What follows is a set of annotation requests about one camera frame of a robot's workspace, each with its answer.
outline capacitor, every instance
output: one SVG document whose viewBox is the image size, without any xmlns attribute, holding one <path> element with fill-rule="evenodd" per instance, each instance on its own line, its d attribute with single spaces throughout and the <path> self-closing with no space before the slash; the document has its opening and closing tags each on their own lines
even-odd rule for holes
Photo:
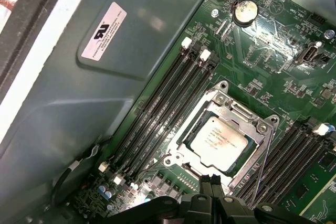
<svg viewBox="0 0 336 224">
<path fill-rule="evenodd" d="M 102 193 L 105 193 L 105 191 L 109 189 L 109 185 L 104 183 L 104 184 L 101 184 L 99 187 L 98 187 L 98 190 Z"/>
<path fill-rule="evenodd" d="M 248 27 L 258 17 L 259 8 L 252 0 L 243 0 L 233 6 L 232 20 L 240 27 Z"/>
<path fill-rule="evenodd" d="M 112 198 L 112 196 L 113 196 L 114 194 L 116 194 L 116 191 L 115 191 L 114 189 L 110 189 L 110 190 L 108 190 L 108 191 L 105 192 L 105 196 L 106 196 L 106 198 L 108 198 L 108 199 Z"/>
</svg>

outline logo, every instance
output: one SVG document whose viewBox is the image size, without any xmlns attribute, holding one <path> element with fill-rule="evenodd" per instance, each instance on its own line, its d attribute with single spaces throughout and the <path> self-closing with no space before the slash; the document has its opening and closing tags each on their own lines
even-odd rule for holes
<svg viewBox="0 0 336 224">
<path fill-rule="evenodd" d="M 101 39 L 102 37 L 104 37 L 104 34 L 107 32 L 107 29 L 109 29 L 109 27 L 110 25 L 107 24 L 101 25 L 98 32 L 94 36 L 94 39 Z"/>
</svg>

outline gray metal panel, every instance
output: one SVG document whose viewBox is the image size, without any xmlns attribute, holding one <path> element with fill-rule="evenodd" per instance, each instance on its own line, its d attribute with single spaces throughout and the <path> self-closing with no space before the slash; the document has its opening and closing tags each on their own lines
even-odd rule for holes
<svg viewBox="0 0 336 224">
<path fill-rule="evenodd" d="M 49 193 L 42 185 L 113 133 L 200 1 L 82 0 L 0 146 L 0 205 L 20 199 L 27 211 L 32 192 Z M 112 2 L 127 11 L 124 23 L 101 61 L 79 59 Z"/>
</svg>

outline cable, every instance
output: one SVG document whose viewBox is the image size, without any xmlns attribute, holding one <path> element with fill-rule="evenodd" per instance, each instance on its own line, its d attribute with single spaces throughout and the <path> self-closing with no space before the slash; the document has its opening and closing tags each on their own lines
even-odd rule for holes
<svg viewBox="0 0 336 224">
<path fill-rule="evenodd" d="M 261 166 L 260 166 L 260 171 L 259 171 L 259 174 L 258 174 L 258 178 L 257 178 L 257 181 L 256 181 L 256 185 L 255 185 L 254 191 L 253 191 L 252 199 L 250 201 L 250 205 L 249 206 L 251 208 L 253 207 L 254 201 L 255 201 L 255 199 L 257 197 L 257 193 L 258 193 L 258 190 L 259 190 L 262 174 L 264 173 L 264 168 L 265 168 L 265 165 L 266 165 L 267 155 L 269 153 L 269 149 L 270 149 L 271 143 L 273 142 L 273 138 L 274 138 L 274 132 L 272 131 L 271 138 L 270 138 L 270 140 L 267 143 L 267 147 L 266 147 L 266 151 L 265 151 L 265 157 L 262 160 L 262 163 L 261 163 Z"/>
<path fill-rule="evenodd" d="M 155 162 L 154 164 L 152 164 L 150 167 L 148 167 L 147 169 L 144 169 L 144 170 L 140 171 L 140 172 L 138 173 L 137 178 L 136 178 L 136 180 L 134 181 L 134 183 L 136 184 L 136 183 L 139 181 L 140 177 L 141 177 L 143 174 L 145 174 L 146 172 L 148 172 L 148 171 L 150 171 L 151 169 L 155 168 L 155 167 L 156 167 L 159 163 L 161 163 L 166 157 L 169 157 L 169 156 L 171 156 L 171 155 L 172 155 L 172 154 L 170 154 L 170 153 L 167 153 L 167 154 L 163 155 L 157 162 Z"/>
<path fill-rule="evenodd" d="M 71 168 L 67 168 L 62 175 L 59 177 L 58 181 L 56 182 L 55 186 L 53 187 L 51 191 L 51 202 L 50 205 L 52 207 L 58 207 L 59 202 L 57 202 L 57 196 L 59 195 L 59 191 L 64 183 L 64 181 L 67 179 L 69 174 L 72 172 Z"/>
<path fill-rule="evenodd" d="M 55 186 L 53 187 L 51 191 L 51 200 L 50 200 L 50 205 L 52 207 L 58 207 L 61 202 L 58 202 L 57 197 L 59 195 L 60 189 L 64 183 L 64 181 L 67 179 L 67 177 L 70 175 L 70 173 L 75 170 L 79 164 L 85 160 L 85 159 L 90 159 L 94 156 L 97 155 L 98 150 L 100 148 L 100 144 L 94 145 L 92 148 L 87 149 L 83 154 L 82 157 L 78 160 L 75 160 L 59 177 L 57 180 Z"/>
</svg>

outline white connector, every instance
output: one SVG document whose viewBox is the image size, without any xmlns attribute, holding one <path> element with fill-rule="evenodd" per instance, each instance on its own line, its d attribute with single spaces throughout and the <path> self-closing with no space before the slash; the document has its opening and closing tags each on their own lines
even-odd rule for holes
<svg viewBox="0 0 336 224">
<path fill-rule="evenodd" d="M 104 173 L 107 168 L 109 167 L 109 164 L 106 163 L 106 162 L 102 162 L 99 167 L 98 167 L 98 170 L 101 171 L 102 173 Z"/>
<path fill-rule="evenodd" d="M 192 42 L 193 42 L 193 41 L 192 41 L 189 37 L 185 37 L 184 40 L 183 40 L 182 43 L 181 43 L 181 46 L 182 46 L 184 49 L 188 49 Z"/>
<path fill-rule="evenodd" d="M 211 52 L 209 50 L 207 50 L 207 49 L 204 49 L 204 51 L 201 53 L 201 55 L 200 55 L 199 58 L 202 61 L 206 61 L 209 58 L 210 55 L 211 55 Z"/>
</svg>

